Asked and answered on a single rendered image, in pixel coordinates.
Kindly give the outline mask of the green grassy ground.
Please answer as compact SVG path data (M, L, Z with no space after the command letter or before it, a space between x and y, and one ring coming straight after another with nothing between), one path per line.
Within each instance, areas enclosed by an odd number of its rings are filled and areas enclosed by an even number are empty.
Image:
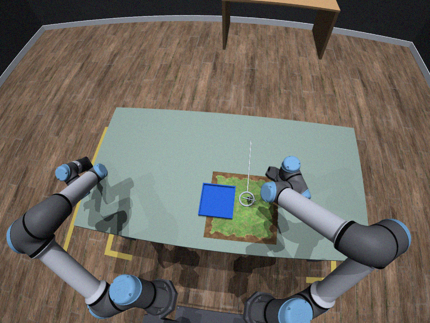
M236 186L232 219L206 217L204 237L222 240L274 244L277 242L278 204L265 202L260 190L272 180L264 176L249 175L248 192L256 201L243 206L239 196L247 191L248 175L214 172L212 184Z

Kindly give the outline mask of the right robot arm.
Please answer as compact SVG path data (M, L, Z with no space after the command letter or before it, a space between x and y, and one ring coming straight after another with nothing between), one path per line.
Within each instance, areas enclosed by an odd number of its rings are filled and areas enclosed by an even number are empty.
M286 157L279 170L283 181L264 183L261 198L281 206L333 242L334 248L348 258L322 281L288 298L256 296L248 308L250 323L311 323L327 312L335 299L374 269L384 269L411 244L410 232L399 220L384 219L365 226L346 221L310 200L300 166L297 157Z

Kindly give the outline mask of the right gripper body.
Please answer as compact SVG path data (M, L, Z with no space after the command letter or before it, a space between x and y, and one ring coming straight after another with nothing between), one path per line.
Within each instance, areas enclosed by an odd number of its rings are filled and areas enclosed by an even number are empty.
M269 166L268 169L267 169L267 171L266 171L266 173L265 173L265 175L268 177L268 179L270 179L270 180L272 180L274 182L283 181L279 177L279 173L278 173L279 170L280 169L278 169L276 167Z

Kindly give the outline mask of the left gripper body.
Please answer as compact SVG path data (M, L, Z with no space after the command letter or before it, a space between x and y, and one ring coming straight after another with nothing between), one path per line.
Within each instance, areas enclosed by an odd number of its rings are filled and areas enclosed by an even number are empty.
M88 157L83 157L82 159L73 161L79 168L79 172L78 174L88 171L89 169L91 169L93 167L92 163L90 162L90 160L88 159Z

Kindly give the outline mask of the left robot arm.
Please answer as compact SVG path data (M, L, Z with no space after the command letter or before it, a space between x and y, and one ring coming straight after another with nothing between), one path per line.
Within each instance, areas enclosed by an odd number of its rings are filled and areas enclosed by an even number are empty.
M85 297L92 316L110 318L133 307L152 315L165 313L172 302L170 286L161 280L147 281L123 274L108 284L98 280L56 241L55 231L71 214L73 207L107 176L101 163L82 176L74 162L57 167L56 178L68 186L30 208L9 227L6 239L16 253L41 260L57 276Z

